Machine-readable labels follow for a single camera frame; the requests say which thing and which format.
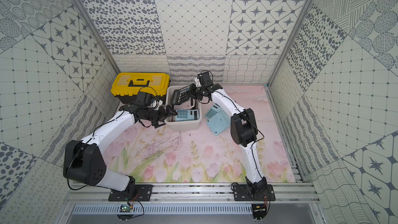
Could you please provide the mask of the light blue calculator back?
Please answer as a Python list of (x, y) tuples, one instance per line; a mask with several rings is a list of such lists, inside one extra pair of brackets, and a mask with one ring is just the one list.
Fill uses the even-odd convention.
[(230, 117), (225, 112), (218, 112), (206, 121), (208, 127), (214, 135), (219, 135), (230, 127)]

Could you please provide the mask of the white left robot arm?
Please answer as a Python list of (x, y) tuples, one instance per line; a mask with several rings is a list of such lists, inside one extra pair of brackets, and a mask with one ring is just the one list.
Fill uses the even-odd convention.
[(134, 124), (147, 120), (153, 127), (159, 128), (162, 126), (160, 122), (177, 116), (170, 105), (163, 106), (160, 102), (154, 104), (154, 98), (150, 93), (139, 92), (133, 103), (122, 105), (111, 120), (95, 128), (92, 134), (80, 141), (68, 142), (63, 168), (66, 180), (131, 193), (135, 179), (108, 170), (103, 153), (120, 134)]

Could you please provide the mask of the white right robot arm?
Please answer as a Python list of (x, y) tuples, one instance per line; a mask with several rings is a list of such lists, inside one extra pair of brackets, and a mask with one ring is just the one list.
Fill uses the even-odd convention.
[(217, 104), (230, 117), (230, 134), (240, 146), (245, 157), (246, 184), (248, 194), (255, 198), (267, 191), (267, 180), (260, 167), (257, 154), (258, 130), (255, 113), (250, 108), (243, 108), (225, 92), (223, 87), (213, 82), (212, 73), (203, 70), (191, 85), (190, 95), (197, 100), (207, 97)]

